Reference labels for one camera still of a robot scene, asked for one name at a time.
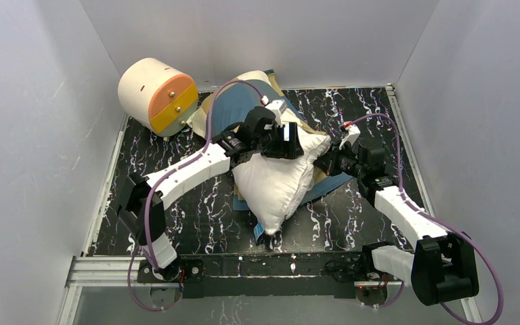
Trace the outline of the blue beige white pillowcase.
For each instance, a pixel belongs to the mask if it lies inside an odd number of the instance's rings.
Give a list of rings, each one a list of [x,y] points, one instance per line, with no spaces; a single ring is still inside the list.
[[[306,132],[308,133],[321,133],[307,124],[307,119],[303,113],[299,112],[283,94],[280,86],[276,82],[276,73],[273,70],[254,70],[237,76],[237,79],[255,84],[261,93],[267,95],[270,99],[283,99],[292,112],[292,115],[297,119],[299,126],[306,128]],[[206,136],[206,131],[204,130],[206,127],[205,119],[213,97],[213,94],[206,97],[202,101],[200,108],[197,109],[188,121],[188,125],[192,128],[193,132],[201,137]],[[257,98],[253,89],[246,85],[230,85],[222,94],[218,95],[215,101],[212,130],[217,133],[231,123],[243,121],[247,113],[253,109],[256,103]],[[315,169],[313,179],[309,183],[308,191],[299,201],[299,206],[327,195],[350,180],[351,177],[344,173],[331,177],[327,176],[321,170]]]

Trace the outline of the white pillow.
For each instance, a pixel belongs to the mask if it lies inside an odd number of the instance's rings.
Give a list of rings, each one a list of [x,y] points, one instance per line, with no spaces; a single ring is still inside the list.
[[[263,232],[273,236],[297,208],[333,189],[330,177],[313,163],[329,149],[331,138],[325,133],[298,130],[304,155],[294,160],[275,159],[254,154],[232,170],[233,203],[239,211],[250,210]]]

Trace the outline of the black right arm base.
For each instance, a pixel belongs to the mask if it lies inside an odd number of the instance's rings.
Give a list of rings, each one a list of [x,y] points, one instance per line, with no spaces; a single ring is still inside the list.
[[[360,305],[379,309],[394,304],[402,295],[405,284],[399,282],[394,296],[389,297],[390,282],[397,284],[395,276],[378,271],[366,254],[341,256],[324,264],[322,274],[331,276],[339,283],[352,283],[356,288],[356,298]]]

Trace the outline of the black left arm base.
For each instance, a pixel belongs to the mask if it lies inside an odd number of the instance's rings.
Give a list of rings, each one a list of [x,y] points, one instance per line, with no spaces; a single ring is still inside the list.
[[[138,267],[136,282],[149,284],[153,302],[164,306],[164,294],[170,293],[174,303],[182,298],[186,284],[200,284],[204,278],[202,259],[178,256],[163,269],[153,268],[148,261],[142,261]]]

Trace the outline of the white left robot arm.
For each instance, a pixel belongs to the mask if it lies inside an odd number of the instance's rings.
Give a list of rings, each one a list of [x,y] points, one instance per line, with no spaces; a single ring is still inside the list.
[[[165,269],[177,258],[166,234],[165,211],[172,203],[254,154],[288,160],[302,156],[298,129],[297,123],[282,121],[279,108],[257,106],[189,157],[146,176],[128,175],[118,195],[117,215],[152,268]]]

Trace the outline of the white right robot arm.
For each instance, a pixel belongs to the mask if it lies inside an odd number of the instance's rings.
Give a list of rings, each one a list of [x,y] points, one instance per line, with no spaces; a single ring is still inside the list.
[[[445,229],[423,216],[423,210],[399,189],[396,177],[386,172],[385,148],[364,138],[354,146],[335,142],[314,165],[328,176],[354,177],[360,194],[388,217],[414,251],[400,250],[388,242],[362,248],[360,269],[391,274],[409,284],[426,305],[447,303],[479,293],[473,247],[465,235]]]

